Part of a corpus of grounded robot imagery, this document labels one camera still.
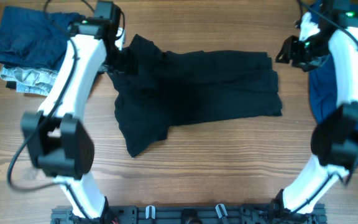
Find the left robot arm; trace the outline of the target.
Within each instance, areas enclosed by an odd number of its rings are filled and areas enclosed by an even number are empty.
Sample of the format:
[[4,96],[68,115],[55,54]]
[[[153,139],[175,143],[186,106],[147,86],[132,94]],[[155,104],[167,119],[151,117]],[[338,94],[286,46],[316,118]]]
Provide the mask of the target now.
[[67,49],[51,92],[35,113],[25,113],[21,129],[36,169],[53,179],[71,203],[73,223],[118,223],[91,173],[94,144],[83,126],[86,102],[99,73],[129,67],[122,52],[125,17],[112,1],[98,1],[93,16],[63,31]]

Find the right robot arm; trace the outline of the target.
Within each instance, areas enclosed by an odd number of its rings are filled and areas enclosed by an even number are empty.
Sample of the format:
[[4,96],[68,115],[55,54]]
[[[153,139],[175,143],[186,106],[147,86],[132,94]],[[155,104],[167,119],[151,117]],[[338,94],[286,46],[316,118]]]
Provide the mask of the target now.
[[300,34],[284,41],[275,60],[309,72],[332,59],[336,109],[314,129],[312,155],[299,176],[271,201],[267,216],[277,223],[305,223],[329,188],[349,184],[358,168],[358,11],[349,1],[299,7]]

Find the black polo shirt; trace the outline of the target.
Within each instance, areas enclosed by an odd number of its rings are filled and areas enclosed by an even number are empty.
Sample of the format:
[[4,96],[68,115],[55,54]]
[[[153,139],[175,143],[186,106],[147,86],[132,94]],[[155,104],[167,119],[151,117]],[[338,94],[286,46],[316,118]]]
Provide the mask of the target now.
[[139,35],[124,49],[124,71],[109,77],[114,115],[130,156],[163,141],[172,126],[280,116],[278,75],[265,52],[177,54]]

